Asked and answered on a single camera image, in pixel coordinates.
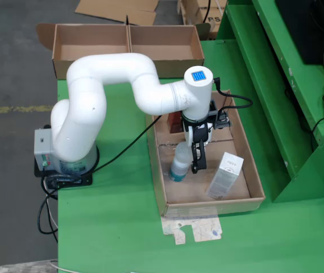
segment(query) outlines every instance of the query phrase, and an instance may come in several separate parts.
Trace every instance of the gray floor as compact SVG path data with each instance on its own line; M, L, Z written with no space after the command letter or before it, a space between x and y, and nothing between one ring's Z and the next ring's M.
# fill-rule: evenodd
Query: gray floor
M0 107L56 103L51 52L38 42L37 23L117 23L75 14L77 3L0 0ZM160 1L156 12L155 24L182 23L176 1ZM57 244L37 231L44 195L33 176L34 130L49 123L50 112L7 112L0 114L0 265L54 259Z

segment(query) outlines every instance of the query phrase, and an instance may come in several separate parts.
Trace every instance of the floor marking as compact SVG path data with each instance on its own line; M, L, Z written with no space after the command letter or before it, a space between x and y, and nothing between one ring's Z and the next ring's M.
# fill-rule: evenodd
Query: floor marking
M21 112L21 113L31 113L31 112L50 112L53 108L53 105L40 105L40 106L17 106L9 107L4 106L0 107L0 114L6 114L10 112Z

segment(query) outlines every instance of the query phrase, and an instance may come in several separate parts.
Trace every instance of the green table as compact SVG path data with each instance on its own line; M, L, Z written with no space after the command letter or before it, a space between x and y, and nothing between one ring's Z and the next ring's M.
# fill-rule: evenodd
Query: green table
M273 204L288 173L234 40L202 42L205 65L222 89L249 94L239 111L267 199L251 213L221 216L222 239L186 244L164 236L153 191L146 136L94 175L92 186L59 193L59 265L81 272L324 272L324 198ZM172 80L161 80L166 83ZM107 86L107 114L97 138L100 164L145 127L128 84ZM67 98L58 81L59 99ZM115 116L123 114L122 120Z

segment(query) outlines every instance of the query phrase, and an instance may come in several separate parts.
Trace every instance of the black mount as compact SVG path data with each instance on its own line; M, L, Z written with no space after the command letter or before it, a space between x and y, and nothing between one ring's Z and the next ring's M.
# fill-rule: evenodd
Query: black mount
M206 157L205 157L205 147L204 142L209 138L209 132L212 127L214 129L223 129L224 127L231 126L231 122L226 112L221 112L217 109L215 101L211 99L210 109L207 117L203 121L192 122L186 119L181 113L182 122L186 132L189 131L189 126L192 127L193 139L192 139L192 157L193 161L191 164L192 173L197 173L199 169L206 169ZM207 124L212 123L213 125L208 128ZM197 156L197 150L200 151L200 157Z

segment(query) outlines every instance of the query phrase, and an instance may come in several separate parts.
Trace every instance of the open cardboard box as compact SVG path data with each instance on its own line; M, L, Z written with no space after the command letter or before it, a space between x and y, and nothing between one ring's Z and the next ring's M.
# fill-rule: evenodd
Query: open cardboard box
M217 106L235 105L230 97L223 97L213 92ZM184 133L170 134L167 126L167 115L148 131L149 155L156 199L161 216L186 217L209 216L236 212L247 212L257 209L265 199L263 188L256 169L246 134L236 109L229 109L231 127L213 131L211 143L206 147L207 169L192 174L191 170L182 182L169 179L175 148L185 140ZM147 116L147 124L154 117ZM205 194L218 168L224 152L244 159L242 170L230 189L221 200Z
M41 44L53 51L58 79L66 79L70 65L88 55L142 53L153 60L160 78L181 78L204 61L195 26L41 23L36 29Z
M183 77L204 55L195 26L129 26L131 52L150 57L160 78Z
M77 59L97 54L127 53L128 28L125 24L38 24L38 38L52 50L58 79L66 79L70 65Z

